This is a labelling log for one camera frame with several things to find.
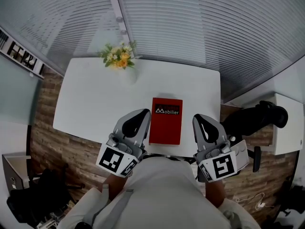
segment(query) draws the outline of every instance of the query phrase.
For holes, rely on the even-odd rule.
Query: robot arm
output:
[[[147,137],[151,112],[140,109],[123,116],[102,144],[96,165],[119,177],[126,177],[147,154],[143,145]],[[223,126],[214,119],[196,114],[193,130],[198,153],[194,155],[198,165],[198,181],[217,181],[237,173],[248,163],[246,145],[234,147]]]
[[[143,140],[147,137],[151,112],[139,109],[123,116],[102,144],[96,165],[119,177],[126,177],[147,154]]]
[[[245,141],[231,147],[224,127],[214,119],[196,114],[193,129],[198,153],[198,181],[213,182],[236,174],[248,162]]]

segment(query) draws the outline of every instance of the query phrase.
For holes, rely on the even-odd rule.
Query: white cord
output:
[[[258,194],[256,194],[254,197],[247,198],[247,199],[242,199],[242,200],[239,200],[239,198],[237,198],[235,201],[236,201],[237,203],[240,203],[240,202],[243,202],[243,201],[246,201],[246,200],[249,200],[249,199],[253,199],[253,198],[255,198],[256,196],[258,196],[258,195],[260,195],[260,194],[263,195],[263,197],[261,198],[261,200],[262,200],[262,199],[265,197],[265,193],[258,193]]]
[[[256,206],[255,206],[255,210],[258,210],[259,208],[262,208],[262,207],[258,207],[258,205],[262,203],[263,198],[265,197],[265,193],[258,193],[258,194],[256,194],[254,197],[246,198],[246,199],[242,199],[242,200],[240,200],[239,198],[237,198],[235,201],[236,201],[237,203],[240,203],[240,202],[243,202],[243,201],[252,200],[252,199],[255,198],[256,196],[261,195],[261,194],[262,194],[263,196],[261,197],[261,199],[258,201],[258,203],[257,203]],[[273,207],[273,208],[275,208],[275,206],[266,206],[266,205],[264,205],[263,207],[267,207],[267,208],[268,208],[268,207]]]

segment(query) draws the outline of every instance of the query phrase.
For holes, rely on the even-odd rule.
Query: window blinds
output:
[[[218,70],[222,99],[305,52],[305,0],[119,1],[137,55]]]
[[[122,39],[110,0],[0,0],[0,26],[62,73]]]

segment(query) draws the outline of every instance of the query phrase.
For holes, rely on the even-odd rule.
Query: white shirt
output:
[[[229,229],[225,210],[236,213],[243,228],[259,229],[255,220],[237,203],[225,200],[217,209],[200,192],[191,166],[164,157],[143,160],[133,169],[123,191],[96,217],[93,229],[105,220],[126,189],[134,192],[117,221],[116,229]],[[100,199],[92,188],[72,208],[58,229],[73,229]]]

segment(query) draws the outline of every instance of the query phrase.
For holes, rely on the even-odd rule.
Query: wooden floor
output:
[[[44,71],[44,77],[31,133],[32,168],[39,173],[45,168],[60,170],[65,163],[68,163],[68,183],[86,185],[85,189],[71,190],[73,198],[78,200],[90,188],[97,187],[109,175],[108,172],[95,165],[101,144],[53,129],[53,118],[62,77],[48,69]],[[237,109],[222,105],[221,120]],[[247,137],[246,141],[251,145],[268,145],[272,141],[272,136],[272,127],[268,126],[251,137]],[[252,172],[252,163],[250,163],[241,171],[240,175],[224,179],[228,198],[242,200],[264,192],[264,203],[267,206],[273,205],[275,202],[273,194],[280,189],[285,178],[292,175],[295,158],[295,152],[281,156],[263,152],[258,172]],[[197,166],[193,165],[192,168],[196,174]],[[200,184],[200,186],[204,193],[204,185]],[[268,215],[273,217],[279,209],[277,206],[255,210],[255,205],[260,198],[261,196],[256,196],[252,200],[241,203],[258,223],[262,223]]]

